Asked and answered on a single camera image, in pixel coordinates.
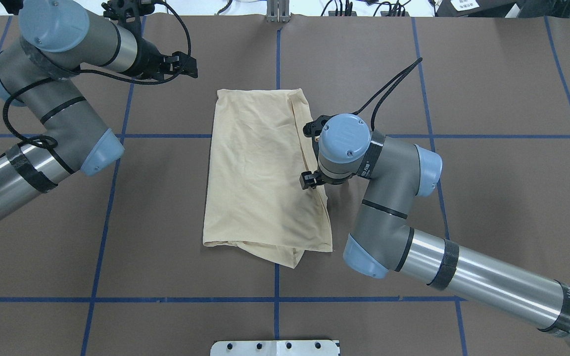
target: beige cloth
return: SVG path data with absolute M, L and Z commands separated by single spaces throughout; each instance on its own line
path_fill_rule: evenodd
M 303 90 L 219 90 L 210 146 L 204 246 L 237 246 L 294 268 L 305 250 L 332 252 L 324 187 L 315 171 Z

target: white floor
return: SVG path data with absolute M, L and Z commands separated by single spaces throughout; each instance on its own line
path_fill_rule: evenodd
M 226 5 L 227 0 L 167 0 L 168 3 L 179 14 L 196 14 L 209 15 L 215 14 L 220 8 Z M 89 11 L 101 14 L 101 0 L 77 0 Z M 265 0 L 234 0 L 224 14 L 265 14 L 267 5 Z M 305 14 L 307 16 L 319 16 L 325 6 L 325 0 L 290 0 L 289 10 L 296 14 Z M 362 0 L 356 0 L 353 4 L 353 11 L 358 16 L 371 16 L 377 5 L 368 6 Z M 410 0 L 406 4 L 406 11 L 410 16 L 433 16 L 434 11 L 427 0 Z M 380 10 L 386 11 L 387 6 L 383 6 Z M 335 6 L 330 5 L 328 10 L 334 10 Z M 158 11 L 165 11 L 162 6 L 158 6 Z M 0 14 L 7 14 L 4 7 L 0 4 Z

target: gray metal bracket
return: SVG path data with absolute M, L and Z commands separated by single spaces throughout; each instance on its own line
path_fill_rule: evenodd
M 289 0 L 267 0 L 267 22 L 289 22 Z

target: white metal plate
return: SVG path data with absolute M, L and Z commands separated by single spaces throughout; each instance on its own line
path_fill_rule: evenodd
M 339 345 L 338 340 L 216 342 L 210 356 L 340 356 Z

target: silver metal tube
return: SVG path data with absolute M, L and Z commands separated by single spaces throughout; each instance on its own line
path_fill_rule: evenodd
M 37 171 L 43 172 L 54 183 L 59 183 L 70 175 L 45 149 L 25 145 L 22 152 Z M 19 175 L 6 156 L 0 158 L 0 220 L 39 194 L 38 190 Z
M 443 239 L 415 230 L 401 272 L 431 283 L 445 250 Z M 559 282 L 463 246 L 459 246 L 456 269 L 446 290 L 522 318 L 538 329 L 555 326 L 566 303 Z M 570 330 L 550 334 L 565 338 L 570 346 Z

